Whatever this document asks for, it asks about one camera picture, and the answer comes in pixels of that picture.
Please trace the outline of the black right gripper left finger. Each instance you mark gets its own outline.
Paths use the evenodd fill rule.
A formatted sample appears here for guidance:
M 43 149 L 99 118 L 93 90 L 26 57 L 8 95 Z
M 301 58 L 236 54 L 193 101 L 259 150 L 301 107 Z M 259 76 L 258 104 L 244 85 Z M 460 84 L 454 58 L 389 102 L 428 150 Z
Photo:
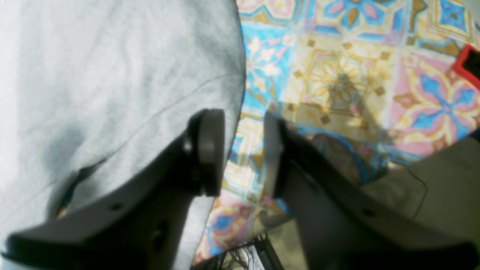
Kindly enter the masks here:
M 168 270 L 195 197 L 217 197 L 225 115 L 194 114 L 186 130 L 123 186 L 71 214 L 11 234 L 4 270 Z

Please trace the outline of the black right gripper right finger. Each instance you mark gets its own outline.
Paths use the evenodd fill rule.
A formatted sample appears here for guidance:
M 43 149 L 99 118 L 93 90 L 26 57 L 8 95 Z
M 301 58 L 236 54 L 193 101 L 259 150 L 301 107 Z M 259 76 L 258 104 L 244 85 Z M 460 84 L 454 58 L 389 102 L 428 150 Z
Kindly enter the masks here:
M 273 112 L 264 115 L 265 191 L 293 213 L 311 270 L 473 270 L 473 242 L 395 213 L 344 178 Z

